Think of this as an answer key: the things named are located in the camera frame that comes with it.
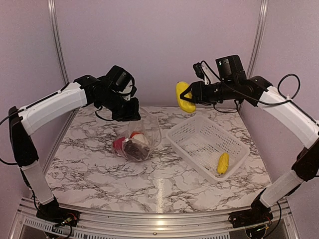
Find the clear zip top bag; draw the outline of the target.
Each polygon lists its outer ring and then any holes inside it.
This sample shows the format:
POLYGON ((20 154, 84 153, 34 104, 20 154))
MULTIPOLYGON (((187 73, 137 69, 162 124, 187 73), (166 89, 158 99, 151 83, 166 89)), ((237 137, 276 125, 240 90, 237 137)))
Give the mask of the clear zip top bag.
POLYGON ((139 113, 141 119, 129 122, 126 129, 112 143, 114 154, 134 162, 149 160, 161 143, 158 118, 145 108, 140 108, 139 113))

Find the red toy bell pepper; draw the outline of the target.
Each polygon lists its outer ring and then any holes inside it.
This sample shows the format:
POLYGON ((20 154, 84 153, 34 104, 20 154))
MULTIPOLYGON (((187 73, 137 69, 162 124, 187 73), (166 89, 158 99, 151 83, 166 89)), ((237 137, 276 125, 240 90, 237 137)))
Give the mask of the red toy bell pepper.
POLYGON ((123 142, 125 140, 125 137, 120 137, 116 139, 112 144, 112 149, 115 153, 121 152, 123 150, 123 142))

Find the dark red toy grapes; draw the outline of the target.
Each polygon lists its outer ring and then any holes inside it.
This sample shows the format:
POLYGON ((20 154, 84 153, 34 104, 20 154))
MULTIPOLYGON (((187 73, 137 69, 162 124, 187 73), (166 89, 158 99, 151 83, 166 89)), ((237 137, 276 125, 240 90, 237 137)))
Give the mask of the dark red toy grapes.
POLYGON ((124 153, 128 160, 131 161, 144 161, 147 159, 150 148, 143 146, 139 143, 135 143, 131 140, 124 144, 124 153))

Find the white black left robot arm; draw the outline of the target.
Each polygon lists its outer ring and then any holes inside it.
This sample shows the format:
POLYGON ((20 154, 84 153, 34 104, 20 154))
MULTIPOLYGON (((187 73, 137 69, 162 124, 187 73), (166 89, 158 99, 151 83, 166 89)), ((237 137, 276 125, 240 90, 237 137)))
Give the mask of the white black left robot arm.
POLYGON ((100 77, 84 75, 67 83, 33 103, 8 110, 9 140, 14 164, 37 199, 36 216, 51 222, 76 220, 77 211, 59 206, 50 189, 43 167, 57 151, 65 119, 79 108, 94 105, 97 110, 108 109, 110 121, 140 120, 135 79, 124 68, 114 65, 100 77))

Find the white toy cauliflower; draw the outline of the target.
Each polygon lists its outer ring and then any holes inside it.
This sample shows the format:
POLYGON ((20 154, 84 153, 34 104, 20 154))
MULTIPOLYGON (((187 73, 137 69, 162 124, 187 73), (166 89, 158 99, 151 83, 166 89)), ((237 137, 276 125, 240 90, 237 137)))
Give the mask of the white toy cauliflower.
POLYGON ((137 140, 140 143, 143 143, 145 145, 149 144, 148 139, 146 138, 146 136, 143 133, 135 135, 134 137, 132 137, 132 139, 137 140))

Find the orange toy pumpkin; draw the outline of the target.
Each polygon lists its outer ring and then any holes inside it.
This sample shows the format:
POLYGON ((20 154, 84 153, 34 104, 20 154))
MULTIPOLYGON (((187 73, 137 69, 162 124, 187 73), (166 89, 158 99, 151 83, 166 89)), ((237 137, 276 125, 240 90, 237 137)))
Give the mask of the orange toy pumpkin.
POLYGON ((141 132, 133 132, 130 136, 130 138, 134 137, 135 135, 141 134, 141 132))

